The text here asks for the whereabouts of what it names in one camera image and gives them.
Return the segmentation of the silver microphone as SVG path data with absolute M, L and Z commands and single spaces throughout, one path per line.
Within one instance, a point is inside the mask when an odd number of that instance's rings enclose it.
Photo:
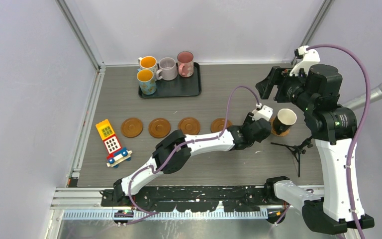
M 382 83 L 380 83 L 375 88 L 371 89 L 370 91 L 370 103 L 374 103 L 376 101 L 379 101 L 382 99 Z M 365 106 L 366 102 L 366 93 L 358 95 L 351 100 L 342 103 L 341 105 L 343 107 L 349 108 L 351 110 L 357 110 L 360 108 L 363 108 Z

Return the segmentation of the lilac mug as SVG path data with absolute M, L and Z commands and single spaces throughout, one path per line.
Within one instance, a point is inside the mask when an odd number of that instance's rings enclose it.
M 159 61 L 159 69 L 156 71 L 157 80 L 174 80 L 178 76 L 176 61 L 173 58 L 165 57 Z

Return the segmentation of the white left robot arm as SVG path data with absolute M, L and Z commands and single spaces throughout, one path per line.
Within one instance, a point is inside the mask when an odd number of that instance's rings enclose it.
M 147 162 L 127 177 L 113 184 L 113 199 L 127 206 L 145 185 L 162 174 L 173 174 L 189 158 L 215 151 L 243 150 L 254 142 L 262 142 L 271 134 L 270 118 L 273 111 L 254 110 L 247 114 L 242 125 L 231 125 L 222 132 L 202 135 L 184 134 L 180 129 L 170 133 L 156 145 Z

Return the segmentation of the white mug orange inside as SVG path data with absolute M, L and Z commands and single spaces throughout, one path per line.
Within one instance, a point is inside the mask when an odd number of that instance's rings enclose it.
M 138 58 L 139 69 L 138 71 L 147 69 L 156 74 L 158 70 L 157 59 L 153 56 L 145 56 Z

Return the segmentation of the woven rattan coaster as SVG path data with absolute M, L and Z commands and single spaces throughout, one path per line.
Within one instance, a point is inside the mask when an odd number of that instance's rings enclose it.
M 275 136 L 284 137 L 287 136 L 290 132 L 292 125 L 283 124 L 280 120 L 276 118 L 269 120 L 272 130 L 271 133 Z

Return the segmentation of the black microphone tripod stand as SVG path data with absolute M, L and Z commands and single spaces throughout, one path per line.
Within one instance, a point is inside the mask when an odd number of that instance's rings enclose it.
M 291 154 L 297 161 L 297 165 L 298 165 L 297 175 L 298 177 L 300 177 L 301 176 L 301 155 L 306 153 L 306 149 L 305 149 L 306 147 L 307 148 L 313 147 L 311 140 L 312 140 L 312 136 L 306 138 L 300 145 L 287 145 L 287 144 L 281 144 L 281 143 L 275 143 L 275 142 L 271 142 L 271 144 L 285 147 L 291 152 Z

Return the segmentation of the black mug cream inside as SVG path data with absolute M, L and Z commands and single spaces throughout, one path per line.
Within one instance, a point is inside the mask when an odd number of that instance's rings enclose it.
M 281 110 L 279 110 L 275 118 L 277 120 L 280 120 L 283 124 L 292 125 L 292 126 L 297 121 L 297 115 L 291 109 L 281 109 Z

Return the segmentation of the brown wooden coaster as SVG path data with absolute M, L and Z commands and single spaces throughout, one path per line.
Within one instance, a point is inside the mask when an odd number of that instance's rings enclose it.
M 164 138 L 171 131 L 171 124 L 165 118 L 156 118 L 149 123 L 149 134 L 154 138 Z
M 186 117 L 178 123 L 178 129 L 184 134 L 197 135 L 200 132 L 200 123 L 195 118 Z
M 121 132 L 127 138 L 134 138 L 143 131 L 143 122 L 138 118 L 128 118 L 121 125 Z
M 230 120 L 226 120 L 225 118 L 217 118 L 211 123 L 210 131 L 211 133 L 221 132 L 230 126 L 232 126 L 232 122 Z

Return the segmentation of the pink patterned mug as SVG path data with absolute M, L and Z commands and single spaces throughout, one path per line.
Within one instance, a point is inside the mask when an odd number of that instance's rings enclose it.
M 182 51 L 177 55 L 178 73 L 182 77 L 190 77 L 193 74 L 193 54 L 189 51 Z

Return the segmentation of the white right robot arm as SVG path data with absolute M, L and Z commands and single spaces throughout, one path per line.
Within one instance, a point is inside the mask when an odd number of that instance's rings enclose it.
M 359 199 L 355 149 L 351 146 L 358 124 L 354 112 L 338 104 L 341 83 L 337 68 L 316 64 L 297 75 L 289 68 L 274 66 L 256 84 L 262 99 L 267 99 L 273 86 L 277 86 L 276 102 L 292 103 L 303 111 L 320 155 L 324 182 L 324 195 L 318 196 L 287 177 L 270 178 L 265 184 L 264 198 L 273 205 L 281 200 L 287 202 L 302 213 L 311 231 L 329 235 L 375 225 Z

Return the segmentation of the black serving tray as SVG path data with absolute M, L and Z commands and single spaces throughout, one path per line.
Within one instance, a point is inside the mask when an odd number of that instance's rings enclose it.
M 138 87 L 139 97 L 143 99 L 155 99 L 198 96 L 202 92 L 200 65 L 194 62 L 193 68 L 194 73 L 188 78 L 177 75 L 177 77 L 171 81 L 157 80 L 156 91 L 151 95 L 145 95 L 142 93 L 140 87 Z

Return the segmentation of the toy block house car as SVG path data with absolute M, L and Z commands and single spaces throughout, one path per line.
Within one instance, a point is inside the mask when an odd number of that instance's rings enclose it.
M 120 163 L 131 160 L 132 151 L 121 145 L 108 119 L 95 126 L 108 152 L 107 167 L 117 168 Z

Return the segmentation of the blue mug orange inside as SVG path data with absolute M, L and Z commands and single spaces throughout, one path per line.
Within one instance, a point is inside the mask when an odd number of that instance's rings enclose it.
M 142 69 L 138 71 L 136 78 L 140 90 L 144 95 L 152 95 L 156 92 L 156 80 L 154 73 L 151 70 Z

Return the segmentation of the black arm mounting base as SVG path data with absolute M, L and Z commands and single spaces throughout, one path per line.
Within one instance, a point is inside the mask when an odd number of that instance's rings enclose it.
M 148 212 L 213 212 L 220 205 L 225 212 L 253 212 L 261 206 L 285 205 L 269 198 L 262 186 L 146 186 L 132 199 Z

